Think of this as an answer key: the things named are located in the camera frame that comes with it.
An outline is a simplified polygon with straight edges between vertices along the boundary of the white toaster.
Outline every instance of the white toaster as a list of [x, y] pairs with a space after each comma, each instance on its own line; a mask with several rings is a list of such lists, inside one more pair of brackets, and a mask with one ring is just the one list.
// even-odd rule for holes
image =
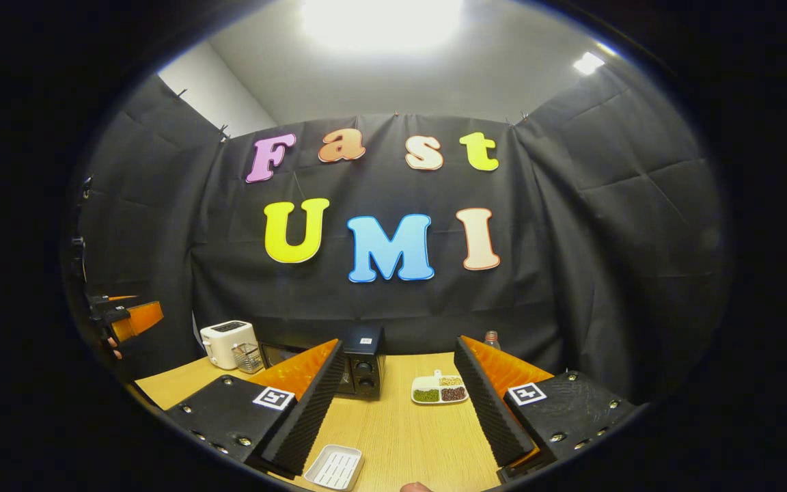
[[212, 364], [224, 370], [238, 367], [232, 349], [242, 343], [257, 345], [257, 337], [253, 334], [253, 325], [247, 321], [224, 321], [199, 331], [202, 345], [206, 348]]

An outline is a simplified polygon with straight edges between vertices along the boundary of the black fabric backdrop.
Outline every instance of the black fabric backdrop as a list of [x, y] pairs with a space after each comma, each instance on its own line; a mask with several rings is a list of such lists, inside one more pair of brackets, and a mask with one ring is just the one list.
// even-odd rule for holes
[[[159, 300], [163, 319], [121, 346], [126, 374], [140, 378], [204, 352], [191, 334], [188, 233], [215, 144], [215, 126], [151, 77], [115, 115], [87, 166], [82, 206], [87, 291]], [[82, 333], [94, 340], [95, 333]]]
[[[184, 103], [166, 97], [134, 105], [146, 108], [145, 121], [202, 126], [195, 112], [167, 113]], [[322, 137], [339, 128], [362, 132], [365, 155], [320, 162]], [[497, 142], [489, 150], [497, 170], [469, 165], [458, 140], [474, 131]], [[290, 132], [296, 145], [271, 180], [246, 183], [253, 143]], [[106, 157], [94, 159], [94, 211], [82, 222], [90, 286], [163, 306], [165, 320], [127, 357], [135, 377], [202, 355], [193, 310], [200, 327], [231, 318], [272, 329], [370, 320], [384, 324], [391, 354], [450, 351], [458, 334], [496, 329], [507, 352], [551, 372], [578, 368], [641, 402], [686, 376], [723, 304], [726, 234], [706, 156], [675, 109], [626, 66], [601, 68], [513, 127], [365, 115], [225, 143], [208, 124], [183, 146], [150, 146], [152, 133], [97, 152]], [[406, 164], [413, 135], [440, 141], [442, 168]], [[318, 254], [275, 262], [263, 244], [263, 208], [296, 205], [288, 242], [297, 244], [299, 206], [310, 198], [331, 202]], [[455, 212], [473, 206], [493, 212], [491, 242], [502, 260], [493, 270], [462, 267]], [[432, 220], [435, 276], [350, 283], [346, 221], [374, 215], [391, 236], [407, 214]]]

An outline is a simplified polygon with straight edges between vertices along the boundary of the blue letter m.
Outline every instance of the blue letter m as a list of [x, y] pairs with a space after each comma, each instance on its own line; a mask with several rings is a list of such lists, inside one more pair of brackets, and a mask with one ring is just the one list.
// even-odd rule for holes
[[397, 275], [403, 280], [427, 280], [433, 277], [427, 259], [427, 228], [430, 218], [422, 214], [409, 214], [402, 218], [393, 239], [381, 230], [381, 224], [372, 216], [354, 217], [348, 228], [354, 231], [354, 271], [348, 274], [352, 282], [372, 282], [375, 271], [369, 258], [385, 280], [394, 276], [394, 269], [402, 256], [402, 268]]

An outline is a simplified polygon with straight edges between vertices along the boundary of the white tray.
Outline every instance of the white tray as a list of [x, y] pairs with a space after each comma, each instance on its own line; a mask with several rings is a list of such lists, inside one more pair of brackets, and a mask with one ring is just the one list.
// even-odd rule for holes
[[[412, 396], [412, 401], [419, 405], [445, 405], [456, 404], [456, 402], [462, 402], [466, 398], [469, 398], [469, 393], [466, 390], [466, 386], [463, 386], [462, 384], [441, 385], [440, 379], [443, 377], [456, 377], [461, 381], [463, 380], [463, 378], [460, 376], [443, 376], [443, 371], [440, 370], [433, 371], [433, 376], [415, 377], [415, 379], [412, 380], [412, 390], [409, 392], [409, 395]], [[447, 388], [463, 388], [463, 398], [459, 400], [443, 400], [443, 389]], [[423, 392], [427, 392], [428, 390], [438, 390], [439, 400], [434, 402], [419, 402], [415, 399], [415, 390], [422, 390]]]
[[328, 444], [303, 478], [328, 489], [351, 490], [362, 467], [363, 454], [359, 449]]

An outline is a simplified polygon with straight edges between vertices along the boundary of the white ceiling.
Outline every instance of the white ceiling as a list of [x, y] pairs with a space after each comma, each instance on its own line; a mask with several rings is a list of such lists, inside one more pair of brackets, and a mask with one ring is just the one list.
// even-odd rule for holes
[[421, 53], [336, 50], [306, 32], [303, 1], [272, 2], [209, 39], [278, 124], [394, 111], [516, 122], [572, 86], [582, 76], [572, 63], [597, 51], [555, 16], [488, 0], [463, 0], [453, 36]]

